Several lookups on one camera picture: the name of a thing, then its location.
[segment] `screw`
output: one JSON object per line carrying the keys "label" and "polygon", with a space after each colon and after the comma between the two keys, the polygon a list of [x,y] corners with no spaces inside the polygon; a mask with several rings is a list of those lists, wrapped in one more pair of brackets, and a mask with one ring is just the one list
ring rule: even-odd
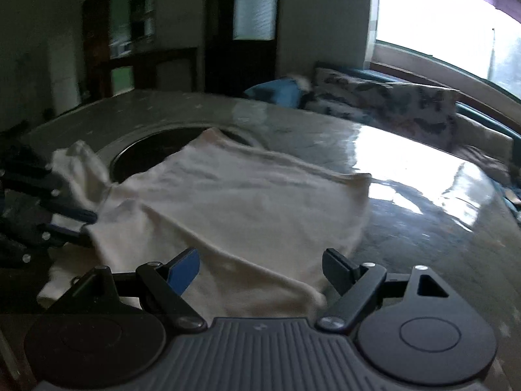
{"label": "screw", "polygon": [[180,316],[176,319],[178,328],[186,331],[195,331],[201,329],[205,322],[200,317],[195,316]]}
{"label": "screw", "polygon": [[324,316],[317,321],[317,326],[326,332],[339,332],[346,327],[346,324],[341,317]]}

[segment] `dark door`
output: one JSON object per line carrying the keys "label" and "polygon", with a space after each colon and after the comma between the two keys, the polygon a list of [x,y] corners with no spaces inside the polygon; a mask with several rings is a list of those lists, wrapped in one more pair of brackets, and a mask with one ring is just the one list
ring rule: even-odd
{"label": "dark door", "polygon": [[278,0],[206,0],[205,91],[240,97],[275,78]]}

